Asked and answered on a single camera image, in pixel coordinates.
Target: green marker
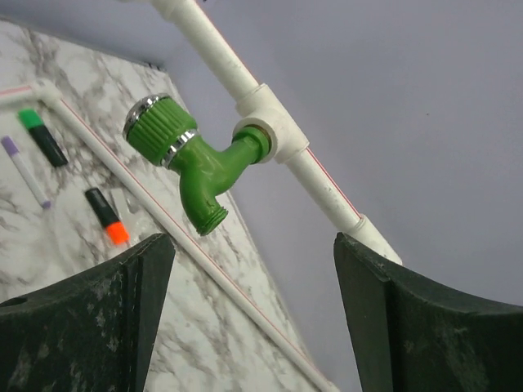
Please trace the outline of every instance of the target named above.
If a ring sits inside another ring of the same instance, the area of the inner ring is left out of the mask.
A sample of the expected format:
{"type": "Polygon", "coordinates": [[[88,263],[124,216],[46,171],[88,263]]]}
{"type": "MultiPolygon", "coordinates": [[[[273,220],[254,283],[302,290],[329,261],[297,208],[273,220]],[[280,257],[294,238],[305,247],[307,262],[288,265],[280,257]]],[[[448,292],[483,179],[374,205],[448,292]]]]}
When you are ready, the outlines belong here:
{"type": "Polygon", "coordinates": [[[69,163],[38,113],[32,109],[24,109],[18,112],[18,118],[53,167],[62,167],[69,163]]]}

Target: orange marker tip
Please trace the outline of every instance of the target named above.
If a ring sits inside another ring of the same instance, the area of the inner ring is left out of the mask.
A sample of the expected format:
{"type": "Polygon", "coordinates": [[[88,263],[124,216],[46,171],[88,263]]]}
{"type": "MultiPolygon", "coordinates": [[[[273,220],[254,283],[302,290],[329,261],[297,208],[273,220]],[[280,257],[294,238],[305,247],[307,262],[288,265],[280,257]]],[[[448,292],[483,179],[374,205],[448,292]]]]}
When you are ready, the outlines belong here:
{"type": "Polygon", "coordinates": [[[105,228],[109,237],[115,245],[125,243],[129,240],[129,233],[125,230],[122,222],[114,222],[105,228]]]}

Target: black marker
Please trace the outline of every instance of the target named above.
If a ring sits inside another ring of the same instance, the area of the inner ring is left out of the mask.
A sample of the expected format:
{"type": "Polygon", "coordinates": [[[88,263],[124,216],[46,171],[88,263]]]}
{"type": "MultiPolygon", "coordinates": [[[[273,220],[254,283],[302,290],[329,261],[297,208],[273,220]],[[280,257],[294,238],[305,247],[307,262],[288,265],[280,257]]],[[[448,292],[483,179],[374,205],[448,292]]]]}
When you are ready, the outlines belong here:
{"type": "Polygon", "coordinates": [[[91,188],[85,192],[85,197],[89,204],[91,204],[91,208],[105,229],[105,232],[113,240],[113,243],[119,245],[120,243],[128,241],[129,234],[125,230],[125,227],[123,227],[123,223],[116,215],[116,212],[114,212],[110,204],[107,203],[107,199],[103,193],[98,188],[91,188]]]}
{"type": "Polygon", "coordinates": [[[18,112],[18,118],[53,167],[62,167],[69,163],[38,113],[32,109],[24,109],[18,112]]]}

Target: white pipe elbow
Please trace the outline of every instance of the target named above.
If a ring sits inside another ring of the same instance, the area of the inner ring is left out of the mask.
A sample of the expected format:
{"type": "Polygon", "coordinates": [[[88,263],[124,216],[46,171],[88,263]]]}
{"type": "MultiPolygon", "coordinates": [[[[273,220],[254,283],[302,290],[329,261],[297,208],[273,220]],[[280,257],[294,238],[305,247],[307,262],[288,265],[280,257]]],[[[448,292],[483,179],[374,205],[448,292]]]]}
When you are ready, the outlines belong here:
{"type": "Polygon", "coordinates": [[[242,119],[236,124],[234,134],[243,127],[255,125],[270,137],[270,152],[261,163],[272,158],[277,163],[285,163],[309,146],[305,134],[266,84],[239,100],[236,111],[242,119]]]}
{"type": "Polygon", "coordinates": [[[55,108],[62,99],[62,93],[49,79],[40,78],[30,85],[34,97],[45,103],[49,108],[55,108]]]}

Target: dark green plastic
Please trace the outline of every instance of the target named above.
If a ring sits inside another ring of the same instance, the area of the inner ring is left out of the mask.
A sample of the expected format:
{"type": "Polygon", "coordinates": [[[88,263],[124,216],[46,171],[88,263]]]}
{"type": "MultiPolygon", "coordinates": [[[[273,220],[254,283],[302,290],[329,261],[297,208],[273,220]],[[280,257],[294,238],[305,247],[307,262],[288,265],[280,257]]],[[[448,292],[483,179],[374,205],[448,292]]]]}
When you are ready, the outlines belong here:
{"type": "MultiPolygon", "coordinates": [[[[178,137],[196,127],[185,110],[166,98],[140,116],[127,141],[159,166],[178,137]]],[[[227,216],[216,196],[229,190],[247,166],[260,162],[269,151],[269,138],[255,127],[241,129],[224,151],[216,151],[200,135],[178,151],[169,169],[180,175],[181,205],[198,234],[211,233],[227,216]]]]}

